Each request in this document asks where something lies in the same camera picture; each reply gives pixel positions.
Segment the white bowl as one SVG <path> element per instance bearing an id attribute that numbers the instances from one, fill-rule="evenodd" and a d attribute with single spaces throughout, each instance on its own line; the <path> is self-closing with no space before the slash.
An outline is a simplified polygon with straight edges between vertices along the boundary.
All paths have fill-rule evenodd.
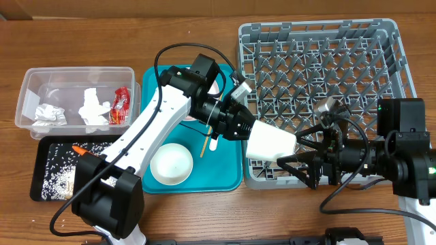
<path id="1" fill-rule="evenodd" d="M 193 157 L 183 145 L 161 146 L 150 162 L 150 171 L 159 183 L 174 186 L 184 182 L 193 169 Z"/>

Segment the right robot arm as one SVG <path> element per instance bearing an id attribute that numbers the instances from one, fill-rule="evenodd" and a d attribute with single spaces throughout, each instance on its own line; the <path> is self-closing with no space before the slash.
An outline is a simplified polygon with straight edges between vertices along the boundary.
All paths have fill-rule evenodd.
<path id="1" fill-rule="evenodd" d="M 347 105 L 327 97 L 315 108 L 317 125 L 296 133 L 310 151 L 279 157 L 277 165 L 311 189 L 326 176 L 338 188 L 320 204 L 324 214 L 391 214 L 403 216 L 410 244 L 435 243 L 435 149 L 426 130 L 425 104 L 419 98 L 378 99 L 377 135 L 370 140 L 351 119 Z M 358 175 L 379 176 L 392 183 L 400 210 L 326 205 Z"/>

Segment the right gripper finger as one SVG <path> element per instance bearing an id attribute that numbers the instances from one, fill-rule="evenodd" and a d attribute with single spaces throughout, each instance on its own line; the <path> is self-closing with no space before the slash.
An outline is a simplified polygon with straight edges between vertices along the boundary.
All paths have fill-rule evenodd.
<path id="1" fill-rule="evenodd" d="M 315 150 L 280 157 L 276 160 L 276 163 L 281 169 L 297 177 L 310 189 L 315 190 L 318 187 L 321 177 L 321 165 L 320 158 Z"/>
<path id="2" fill-rule="evenodd" d="M 317 124 L 313 127 L 305 129 L 303 131 L 296 132 L 295 133 L 296 142 L 298 144 L 302 144 L 303 146 L 307 146 L 307 147 L 313 148 L 315 150 L 318 150 L 322 144 L 319 142 L 314 142 L 314 141 L 308 140 L 305 137 L 308 135 L 312 135 L 314 133 L 320 132 L 320 131 L 323 132 L 324 128 L 321 124 Z"/>

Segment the red snack wrapper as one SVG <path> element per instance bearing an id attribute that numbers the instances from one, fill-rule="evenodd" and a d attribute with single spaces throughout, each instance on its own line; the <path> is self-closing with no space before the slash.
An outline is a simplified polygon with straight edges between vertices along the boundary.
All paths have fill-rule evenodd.
<path id="1" fill-rule="evenodd" d="M 109 123 L 111 125 L 125 124 L 129 117 L 130 101 L 130 92 L 126 86 L 115 91 L 115 98 L 109 116 Z"/>

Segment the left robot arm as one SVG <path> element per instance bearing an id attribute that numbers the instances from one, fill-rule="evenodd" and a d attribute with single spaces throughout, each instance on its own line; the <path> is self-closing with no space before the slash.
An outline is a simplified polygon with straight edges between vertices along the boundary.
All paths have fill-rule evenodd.
<path id="1" fill-rule="evenodd" d="M 252 80 L 233 71 L 236 86 L 219 99 L 210 95 L 221 68 L 199 54 L 190 68 L 171 66 L 157 73 L 153 98 L 133 125 L 99 156 L 80 150 L 70 199 L 72 212 L 92 226 L 105 244 L 145 244 L 138 223 L 144 209 L 142 177 L 171 131 L 187 116 L 212 128 L 212 137 L 248 139 L 255 122 L 241 100 Z"/>

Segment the rice and peanut shells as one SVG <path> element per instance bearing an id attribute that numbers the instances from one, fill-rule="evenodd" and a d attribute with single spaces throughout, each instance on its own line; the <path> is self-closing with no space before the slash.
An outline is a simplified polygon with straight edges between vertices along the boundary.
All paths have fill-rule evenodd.
<path id="1" fill-rule="evenodd" d="M 43 201 L 69 199 L 73 195 L 74 177 L 79 154 L 73 146 L 99 155 L 112 142 L 54 143 L 48 149 L 44 166 L 41 198 Z"/>

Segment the small white cup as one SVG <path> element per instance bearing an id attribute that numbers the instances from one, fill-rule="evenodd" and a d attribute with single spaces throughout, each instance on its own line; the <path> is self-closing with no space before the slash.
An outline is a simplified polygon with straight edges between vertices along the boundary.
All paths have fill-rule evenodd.
<path id="1" fill-rule="evenodd" d="M 256 120 L 247 140 L 245 156 L 251 160 L 275 162 L 294 154 L 297 143 L 293 133 Z"/>

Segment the orange carrot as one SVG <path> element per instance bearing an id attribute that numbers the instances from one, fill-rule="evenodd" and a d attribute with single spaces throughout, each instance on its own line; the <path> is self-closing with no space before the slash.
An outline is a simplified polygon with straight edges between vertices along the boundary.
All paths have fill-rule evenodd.
<path id="1" fill-rule="evenodd" d="M 84 154 L 89 153 L 88 150 L 81 148 L 79 146 L 75 146 L 75 145 L 72 146 L 72 149 L 74 152 L 78 153 L 80 156 L 83 156 Z"/>

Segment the white napkin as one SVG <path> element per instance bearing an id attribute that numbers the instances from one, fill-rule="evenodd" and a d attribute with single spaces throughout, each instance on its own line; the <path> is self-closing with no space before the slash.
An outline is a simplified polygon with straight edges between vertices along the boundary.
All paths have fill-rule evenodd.
<path id="1" fill-rule="evenodd" d="M 65 110 L 47 103 L 38 105 L 33 126 L 63 126 L 67 124 Z"/>
<path id="2" fill-rule="evenodd" d="M 86 125 L 108 125 L 109 120 L 105 115 L 110 109 L 109 101 L 99 102 L 96 88 L 87 88 L 84 91 L 84 104 L 78 113 Z"/>

